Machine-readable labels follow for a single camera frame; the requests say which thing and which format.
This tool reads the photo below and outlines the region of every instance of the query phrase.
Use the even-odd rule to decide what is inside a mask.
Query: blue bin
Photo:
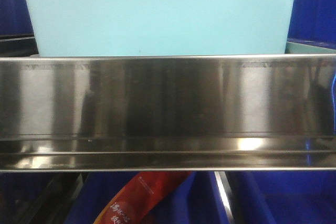
[[[248,224],[336,223],[336,172],[230,175]]]
[[[32,33],[26,0],[0,0],[0,36]]]
[[[91,173],[65,224],[92,224],[100,211],[136,173]],[[152,211],[155,223],[228,224],[212,172],[193,173]]]
[[[13,223],[27,203],[39,196],[51,177],[51,173],[1,173],[0,223]]]
[[[336,0],[294,0],[289,37],[336,42]]]

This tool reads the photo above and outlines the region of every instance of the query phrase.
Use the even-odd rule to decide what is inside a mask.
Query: red snack bag
[[[93,224],[139,224],[191,172],[140,172],[99,214]]]

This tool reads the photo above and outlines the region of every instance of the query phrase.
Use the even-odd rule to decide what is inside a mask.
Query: teal tray
[[[39,53],[281,54],[293,0],[27,0]]]

